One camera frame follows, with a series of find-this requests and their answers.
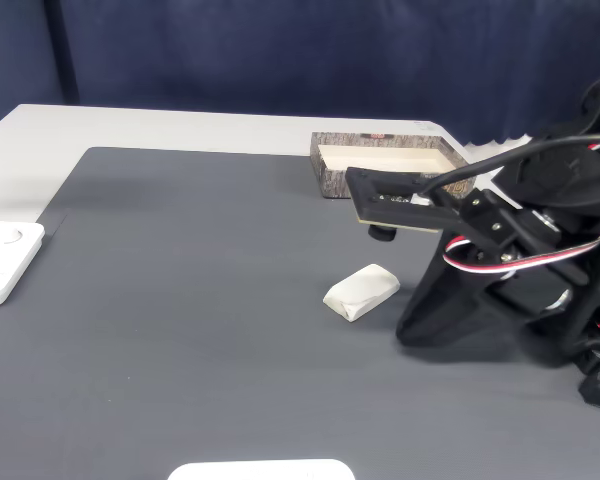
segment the black cable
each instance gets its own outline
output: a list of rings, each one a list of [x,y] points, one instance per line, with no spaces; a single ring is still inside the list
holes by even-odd
[[[521,147],[501,153],[495,157],[487,158],[481,162],[473,163],[471,165],[467,165],[466,167],[462,167],[457,170],[451,170],[450,172],[438,175],[427,182],[419,195],[427,194],[436,188],[444,187],[450,183],[459,182],[465,178],[490,172],[491,170],[500,168],[507,163],[515,162],[516,160],[521,160],[525,157],[529,157],[546,150],[559,147],[568,147],[570,145],[589,145],[591,143],[600,143],[600,134],[574,135],[572,137],[563,137],[553,140],[528,143],[527,145],[522,145]]]

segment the white table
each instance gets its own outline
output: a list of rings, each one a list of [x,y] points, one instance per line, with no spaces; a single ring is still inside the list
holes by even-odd
[[[0,220],[35,221],[84,152],[127,147],[308,155],[315,131],[412,133],[398,120],[20,105],[0,122]],[[471,161],[457,142],[454,147]]]

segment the robotic arm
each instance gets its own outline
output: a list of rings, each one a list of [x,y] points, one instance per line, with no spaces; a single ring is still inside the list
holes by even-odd
[[[585,400],[600,405],[600,81],[582,113],[429,181],[348,169],[358,218],[374,238],[390,241],[405,227],[443,231],[398,323],[402,344],[442,346],[504,316],[573,360],[589,375]],[[500,167],[493,181],[510,202],[489,190],[458,200],[443,189]]]

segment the white eraser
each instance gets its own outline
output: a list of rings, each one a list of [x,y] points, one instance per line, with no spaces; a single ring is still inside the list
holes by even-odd
[[[353,322],[400,289],[391,272],[371,264],[336,283],[322,300],[336,313]]]

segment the wooden box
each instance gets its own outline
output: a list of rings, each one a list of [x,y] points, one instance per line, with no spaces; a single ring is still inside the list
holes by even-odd
[[[348,167],[420,173],[424,178],[431,178],[468,164],[464,149],[461,153],[459,148],[454,148],[444,138],[449,134],[440,127],[429,122],[412,123],[423,133],[418,130],[413,135],[313,133],[311,163],[322,195],[326,198],[350,198],[344,179]],[[474,183],[475,177],[445,188],[452,195],[463,198],[473,189]]]

